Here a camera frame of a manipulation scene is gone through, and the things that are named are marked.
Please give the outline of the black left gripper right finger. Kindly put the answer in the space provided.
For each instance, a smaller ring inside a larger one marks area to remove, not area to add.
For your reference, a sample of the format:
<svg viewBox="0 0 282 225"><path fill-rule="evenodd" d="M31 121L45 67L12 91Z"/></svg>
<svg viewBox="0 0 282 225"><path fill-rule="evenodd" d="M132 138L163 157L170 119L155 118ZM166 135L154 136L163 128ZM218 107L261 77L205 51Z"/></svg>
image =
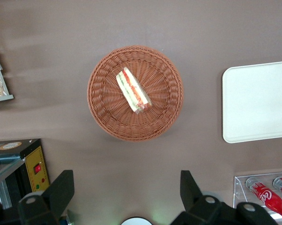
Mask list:
<svg viewBox="0 0 282 225"><path fill-rule="evenodd" d="M260 205L241 202L236 208L212 195L202 194L190 171L181 171L180 196L185 211L173 225L276 225L277 222Z"/></svg>

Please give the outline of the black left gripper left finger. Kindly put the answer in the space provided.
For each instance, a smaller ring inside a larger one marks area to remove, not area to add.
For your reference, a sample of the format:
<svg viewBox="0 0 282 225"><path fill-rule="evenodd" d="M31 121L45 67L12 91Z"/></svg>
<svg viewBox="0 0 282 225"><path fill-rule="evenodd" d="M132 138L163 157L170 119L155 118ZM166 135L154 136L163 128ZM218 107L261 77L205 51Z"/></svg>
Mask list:
<svg viewBox="0 0 282 225"><path fill-rule="evenodd" d="M27 194L8 209L0 204L0 225L58 225L74 193L73 171L64 170L43 193Z"/></svg>

